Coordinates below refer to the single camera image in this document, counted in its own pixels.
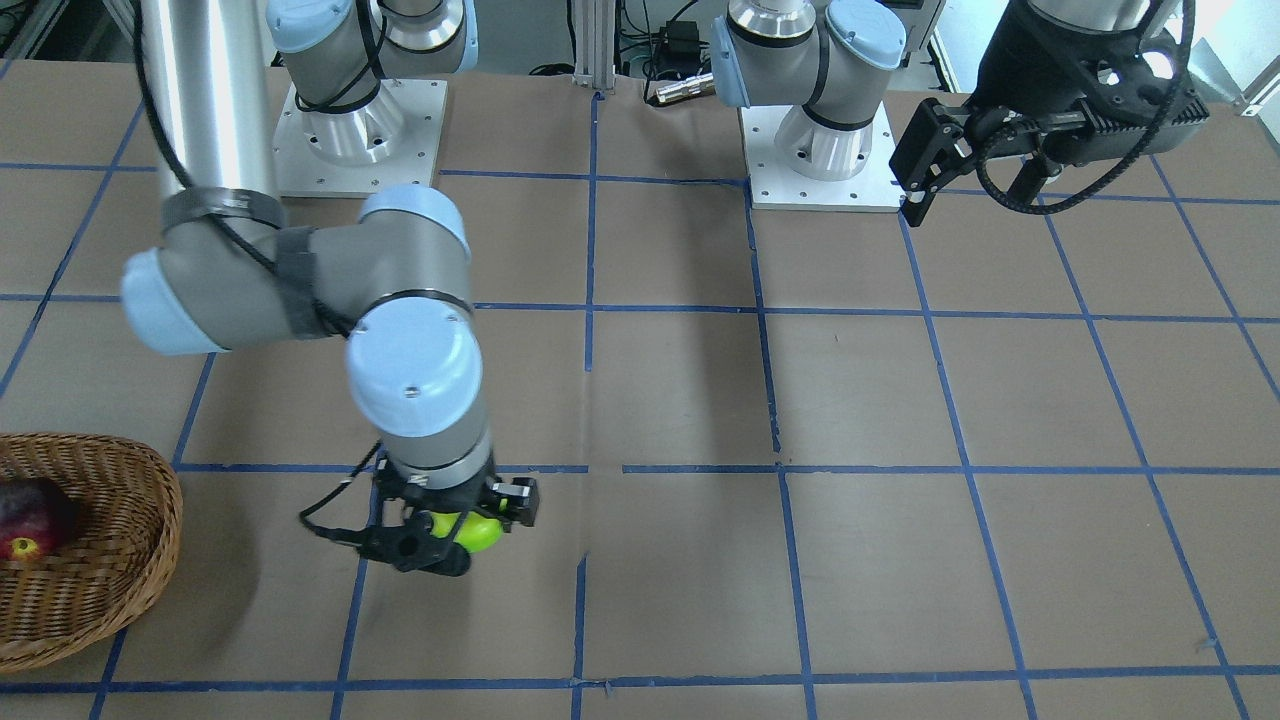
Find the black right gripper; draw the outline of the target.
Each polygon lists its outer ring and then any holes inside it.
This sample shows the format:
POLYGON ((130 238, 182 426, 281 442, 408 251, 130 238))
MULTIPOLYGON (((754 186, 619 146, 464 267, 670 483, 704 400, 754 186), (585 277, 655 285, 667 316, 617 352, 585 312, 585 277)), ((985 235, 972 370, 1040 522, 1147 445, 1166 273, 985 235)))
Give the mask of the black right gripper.
POLYGON ((470 512, 485 501, 485 512, 503 529, 536 525, 540 488, 536 478, 495 479, 495 459, 490 455, 470 479, 444 489, 429 489, 402 477, 387 457, 379 457, 375 473, 375 518, 384 518, 385 503, 403 500, 408 507, 431 512, 470 512))

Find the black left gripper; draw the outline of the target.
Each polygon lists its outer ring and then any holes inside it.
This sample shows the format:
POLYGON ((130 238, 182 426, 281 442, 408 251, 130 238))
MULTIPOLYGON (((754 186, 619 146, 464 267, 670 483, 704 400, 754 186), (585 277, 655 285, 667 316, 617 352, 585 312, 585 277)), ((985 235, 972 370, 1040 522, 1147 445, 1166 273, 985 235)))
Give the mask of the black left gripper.
MULTIPOLYGON (((992 131, 1011 114, 1048 117, 1070 111, 1083 96, 1076 60, 1138 49, 1147 1, 1010 1, 984 56, 975 87, 975 129, 992 131)), ((905 191, 943 187, 977 168, 963 150, 972 102, 928 97, 916 106, 890 159, 905 191)), ((1028 152, 1006 191, 1014 211, 1047 211, 1036 201, 1061 176, 1061 164, 1028 152)))

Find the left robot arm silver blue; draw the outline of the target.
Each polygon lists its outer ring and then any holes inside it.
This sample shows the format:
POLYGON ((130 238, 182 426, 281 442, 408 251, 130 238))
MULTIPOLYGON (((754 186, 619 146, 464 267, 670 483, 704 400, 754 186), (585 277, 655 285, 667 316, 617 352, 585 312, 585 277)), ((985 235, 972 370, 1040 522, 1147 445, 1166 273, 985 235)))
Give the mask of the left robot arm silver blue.
POLYGON ((731 1, 716 19, 712 81, 737 108, 751 188, 767 209, 900 211, 919 225, 937 193, 977 174, 1025 214, 1073 208, 1138 156, 1201 120, 1164 28, 1170 3, 1010 1, 959 105, 923 100, 901 135, 884 108, 908 31, 877 1, 731 1), (1116 161, 1074 196, 1037 204, 1066 167, 1116 161))

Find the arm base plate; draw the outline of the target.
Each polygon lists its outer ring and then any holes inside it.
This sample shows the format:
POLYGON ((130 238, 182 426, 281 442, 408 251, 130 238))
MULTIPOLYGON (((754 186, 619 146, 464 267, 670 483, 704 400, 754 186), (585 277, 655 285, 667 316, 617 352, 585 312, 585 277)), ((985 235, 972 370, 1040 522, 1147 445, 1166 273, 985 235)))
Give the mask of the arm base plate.
POLYGON ((276 187, 287 197, 364 199, 396 184, 431 186, 448 83, 389 79, 344 115, 302 111, 288 90, 273 136, 276 187))
POLYGON ((773 210, 893 213, 904 192, 888 160, 895 150, 884 104, 870 124, 837 131, 799 106, 739 111, 753 205, 773 210))

